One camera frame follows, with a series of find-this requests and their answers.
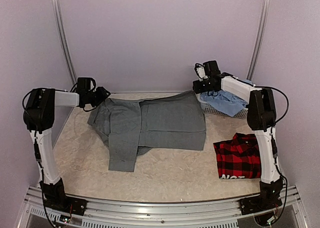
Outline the white plastic laundry basket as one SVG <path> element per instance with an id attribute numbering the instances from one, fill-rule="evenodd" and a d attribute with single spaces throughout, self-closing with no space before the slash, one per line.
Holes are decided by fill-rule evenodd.
<path id="1" fill-rule="evenodd" d="M 211 91 L 196 94 L 196 97 L 205 113 L 240 119 L 247 117 L 248 102 L 230 92 Z"/>

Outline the grey long sleeve shirt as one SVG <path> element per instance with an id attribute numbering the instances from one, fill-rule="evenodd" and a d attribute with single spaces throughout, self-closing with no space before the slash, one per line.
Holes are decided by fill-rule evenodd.
<path id="1" fill-rule="evenodd" d="M 88 121 L 109 150 L 109 170 L 133 172 L 152 148 L 201 151 L 206 121 L 193 91 L 157 99 L 106 99 Z"/>

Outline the red black plaid shirt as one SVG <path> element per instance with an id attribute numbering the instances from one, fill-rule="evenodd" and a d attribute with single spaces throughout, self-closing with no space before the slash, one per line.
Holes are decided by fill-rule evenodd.
<path id="1" fill-rule="evenodd" d="M 257 138 L 236 133 L 231 140 L 213 144 L 220 179 L 255 179 L 262 174 Z"/>

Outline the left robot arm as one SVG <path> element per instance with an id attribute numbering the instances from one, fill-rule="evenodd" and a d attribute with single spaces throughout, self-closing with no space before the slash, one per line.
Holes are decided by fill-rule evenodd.
<path id="1" fill-rule="evenodd" d="M 71 91 L 35 88 L 22 99 L 23 121 L 32 138 L 35 159 L 43 184 L 56 185 L 61 180 L 53 154 L 52 127 L 56 107 L 79 107 L 93 111 L 111 93 L 98 87 L 93 78 L 80 77 Z"/>

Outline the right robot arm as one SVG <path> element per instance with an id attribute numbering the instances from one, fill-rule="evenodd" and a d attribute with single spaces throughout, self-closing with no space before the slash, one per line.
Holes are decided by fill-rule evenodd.
<path id="1" fill-rule="evenodd" d="M 196 63 L 194 71 L 198 76 L 192 85 L 196 94 L 226 91 L 248 103 L 246 120 L 256 136 L 261 160 L 260 195 L 255 204 L 261 210 L 268 209 L 275 202 L 275 195 L 283 188 L 283 178 L 277 171 L 277 114 L 272 89 L 255 86 L 229 73 L 222 73 L 216 61 Z"/>

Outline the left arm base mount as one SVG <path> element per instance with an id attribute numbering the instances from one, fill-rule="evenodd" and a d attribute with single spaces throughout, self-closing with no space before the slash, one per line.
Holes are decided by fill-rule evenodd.
<path id="1" fill-rule="evenodd" d="M 62 180 L 59 180 L 56 184 L 44 183 L 41 188 L 45 207 L 69 214 L 84 215 L 88 201 L 66 195 Z"/>

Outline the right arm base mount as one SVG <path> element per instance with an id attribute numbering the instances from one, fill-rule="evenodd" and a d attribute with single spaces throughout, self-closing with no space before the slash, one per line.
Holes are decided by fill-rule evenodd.
<path id="1" fill-rule="evenodd" d="M 264 183 L 260 181 L 259 187 L 259 195 L 239 200 L 242 215 L 265 211 L 283 204 L 280 198 L 280 192 L 283 188 L 282 179 L 271 183 Z"/>

